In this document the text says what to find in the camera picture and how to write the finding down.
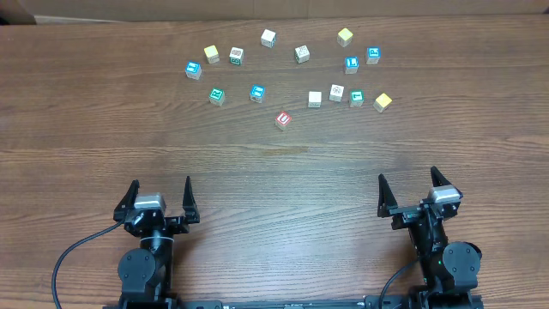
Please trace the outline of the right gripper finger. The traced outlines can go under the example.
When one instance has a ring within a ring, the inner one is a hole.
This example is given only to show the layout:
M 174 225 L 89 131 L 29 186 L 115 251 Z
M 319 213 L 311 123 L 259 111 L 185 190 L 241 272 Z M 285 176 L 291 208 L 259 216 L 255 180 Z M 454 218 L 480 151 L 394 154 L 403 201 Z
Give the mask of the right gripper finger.
M 390 189 L 389 183 L 384 175 L 378 175 L 379 198 L 377 206 L 377 216 L 384 218 L 391 216 L 391 211 L 398 208 L 398 203 Z
M 430 173 L 431 173 L 431 181 L 432 181 L 433 186 L 452 185 L 444 177 L 444 175 L 438 170 L 437 167 L 435 167 L 435 166 L 431 167 Z

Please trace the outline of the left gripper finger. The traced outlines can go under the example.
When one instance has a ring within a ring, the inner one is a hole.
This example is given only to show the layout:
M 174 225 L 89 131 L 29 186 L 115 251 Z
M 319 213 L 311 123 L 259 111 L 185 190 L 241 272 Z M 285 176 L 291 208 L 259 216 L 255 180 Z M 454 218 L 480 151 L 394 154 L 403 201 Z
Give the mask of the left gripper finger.
M 184 210 L 185 221 L 188 224 L 195 224 L 200 222 L 200 213 L 198 211 L 196 200 L 192 192 L 190 176 L 187 176 L 185 180 L 182 208 Z
M 136 197 L 138 195 L 140 183 L 134 179 L 124 197 L 121 199 L 117 207 L 113 211 L 113 220 L 116 222 L 124 221 L 126 215 L 134 209 Z

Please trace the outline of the red U block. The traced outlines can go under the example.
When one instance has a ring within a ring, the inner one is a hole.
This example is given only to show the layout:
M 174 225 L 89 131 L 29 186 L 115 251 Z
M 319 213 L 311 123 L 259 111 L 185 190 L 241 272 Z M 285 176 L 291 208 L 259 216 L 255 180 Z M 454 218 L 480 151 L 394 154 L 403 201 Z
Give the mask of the red U block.
M 279 128 L 280 130 L 286 130 L 288 125 L 292 121 L 292 117 L 289 113 L 285 111 L 280 111 L 278 115 L 275 117 L 275 126 Z

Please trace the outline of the blue L block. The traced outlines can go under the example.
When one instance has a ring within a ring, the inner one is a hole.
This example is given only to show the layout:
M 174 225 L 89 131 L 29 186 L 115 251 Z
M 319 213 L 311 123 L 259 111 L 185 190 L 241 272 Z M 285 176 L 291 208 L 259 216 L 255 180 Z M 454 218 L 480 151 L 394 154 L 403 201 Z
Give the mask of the blue L block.
M 345 58 L 344 73 L 346 75 L 356 74 L 359 69 L 359 58 L 356 56 Z

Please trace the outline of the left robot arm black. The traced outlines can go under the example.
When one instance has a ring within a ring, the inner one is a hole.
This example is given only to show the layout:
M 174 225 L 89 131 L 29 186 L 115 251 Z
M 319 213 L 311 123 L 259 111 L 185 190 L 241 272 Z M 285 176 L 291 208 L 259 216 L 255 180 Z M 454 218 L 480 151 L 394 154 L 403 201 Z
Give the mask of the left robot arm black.
M 183 213 L 167 216 L 159 192 L 140 194 L 134 180 L 113 211 L 113 220 L 140 240 L 118 263 L 122 282 L 119 308 L 181 308 L 181 299 L 171 291 L 174 236 L 188 233 L 200 221 L 190 178 L 185 180 Z

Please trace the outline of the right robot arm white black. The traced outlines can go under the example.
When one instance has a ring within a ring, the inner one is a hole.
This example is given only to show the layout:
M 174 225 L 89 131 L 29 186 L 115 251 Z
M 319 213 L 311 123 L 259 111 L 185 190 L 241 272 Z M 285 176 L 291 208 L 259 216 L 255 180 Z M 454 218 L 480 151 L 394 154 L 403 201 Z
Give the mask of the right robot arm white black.
M 482 299 L 471 291 L 478 287 L 481 249 L 470 242 L 449 242 L 443 222 L 457 215 L 463 194 L 435 167 L 432 188 L 414 206 L 399 207 L 384 175 L 378 176 L 377 215 L 390 217 L 394 230 L 406 229 L 416 252 L 411 263 L 399 269 L 383 286 L 376 300 L 379 308 L 481 308 Z M 392 282 L 419 265 L 424 284 L 408 294 L 387 295 Z

